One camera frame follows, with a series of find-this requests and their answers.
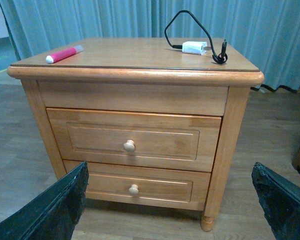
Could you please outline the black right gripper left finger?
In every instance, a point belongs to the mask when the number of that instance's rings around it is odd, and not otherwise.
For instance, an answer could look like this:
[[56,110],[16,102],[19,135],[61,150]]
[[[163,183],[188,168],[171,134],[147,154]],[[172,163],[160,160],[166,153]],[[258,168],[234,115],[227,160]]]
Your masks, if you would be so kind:
[[0,240],[70,240],[85,208],[88,179],[83,162],[0,222]]

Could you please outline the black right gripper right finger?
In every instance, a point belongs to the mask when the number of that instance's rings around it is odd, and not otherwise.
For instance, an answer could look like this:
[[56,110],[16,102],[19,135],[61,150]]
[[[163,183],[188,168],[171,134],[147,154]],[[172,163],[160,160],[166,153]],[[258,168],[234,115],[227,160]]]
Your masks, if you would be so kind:
[[277,240],[300,240],[300,187],[256,162],[251,173],[259,204]]

